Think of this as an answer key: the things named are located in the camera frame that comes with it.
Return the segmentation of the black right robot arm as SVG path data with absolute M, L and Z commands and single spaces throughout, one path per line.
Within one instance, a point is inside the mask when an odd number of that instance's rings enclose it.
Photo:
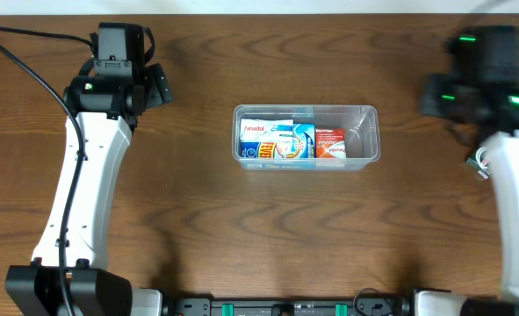
M 501 232 L 502 273 L 498 298 L 448 291 L 414 294 L 414 315 L 519 315 L 519 86 L 471 86 L 451 75 L 432 74 L 422 91 L 422 113 L 476 125 L 494 187 Z

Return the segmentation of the clear plastic container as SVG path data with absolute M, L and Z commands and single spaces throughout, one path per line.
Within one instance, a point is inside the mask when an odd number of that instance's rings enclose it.
M 316 129 L 345 130 L 345 159 L 261 159 L 241 157 L 242 119 L 292 119 Z M 245 169 L 359 170 L 381 154 L 378 114 L 370 105 L 241 104 L 234 109 L 233 157 Z

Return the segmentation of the blue fever patch box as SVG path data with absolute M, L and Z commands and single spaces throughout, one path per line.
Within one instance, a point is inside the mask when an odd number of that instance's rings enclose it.
M 315 126 L 295 124 L 292 136 L 278 141 L 242 142 L 241 157 L 261 159 L 306 159 L 314 158 Z

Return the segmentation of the green white round-logo box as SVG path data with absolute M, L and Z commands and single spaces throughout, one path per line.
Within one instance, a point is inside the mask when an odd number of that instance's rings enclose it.
M 481 178 L 487 180 L 490 178 L 488 171 L 487 149 L 485 147 L 478 147 L 465 160 L 465 164 L 473 169 Z

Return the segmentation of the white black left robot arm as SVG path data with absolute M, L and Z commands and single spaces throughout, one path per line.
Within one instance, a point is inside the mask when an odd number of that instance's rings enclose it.
M 108 271 L 108 228 L 120 165 L 137 118 L 171 102 L 162 66 L 98 61 L 65 89 L 66 150 L 54 204 L 27 265 L 5 288 L 24 315 L 167 315 L 161 291 Z

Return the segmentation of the red Panadol ActiFast box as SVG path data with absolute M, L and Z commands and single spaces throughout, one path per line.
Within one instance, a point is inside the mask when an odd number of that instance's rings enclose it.
M 316 157 L 329 159 L 345 159 L 345 130 L 316 129 L 315 130 Z

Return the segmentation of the white blue Panadol box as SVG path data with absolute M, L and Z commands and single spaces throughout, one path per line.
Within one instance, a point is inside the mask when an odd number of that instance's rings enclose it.
M 278 141 L 292 136 L 292 119 L 250 119 L 243 118 L 240 124 L 242 142 Z

